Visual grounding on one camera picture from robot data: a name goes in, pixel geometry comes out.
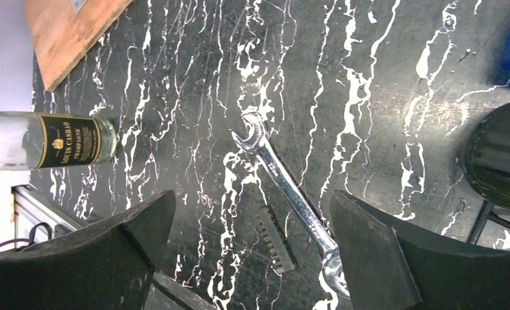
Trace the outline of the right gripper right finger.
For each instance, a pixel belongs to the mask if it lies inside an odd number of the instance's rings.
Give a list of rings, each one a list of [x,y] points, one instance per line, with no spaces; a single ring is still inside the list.
[[[510,309],[510,251],[441,236],[343,190],[329,209],[355,309]]]

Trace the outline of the dark green wine bottle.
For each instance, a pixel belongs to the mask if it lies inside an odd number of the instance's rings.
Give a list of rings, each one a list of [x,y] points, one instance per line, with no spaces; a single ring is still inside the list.
[[[492,110],[472,131],[464,171],[482,198],[510,209],[510,103]]]

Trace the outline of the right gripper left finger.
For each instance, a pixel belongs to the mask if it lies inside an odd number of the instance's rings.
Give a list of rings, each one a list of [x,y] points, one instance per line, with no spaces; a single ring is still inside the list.
[[[176,210],[173,191],[119,214],[0,252],[0,309],[141,309]]]

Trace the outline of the black wire wine rack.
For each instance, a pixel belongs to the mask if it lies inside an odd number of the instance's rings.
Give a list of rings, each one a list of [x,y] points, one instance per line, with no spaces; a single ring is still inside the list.
[[[497,213],[495,213],[493,210],[495,207],[495,204],[484,200],[465,241],[466,243],[476,245],[481,234],[483,233],[487,222],[495,223],[505,229],[510,230],[510,221],[499,217],[499,215],[497,215]]]

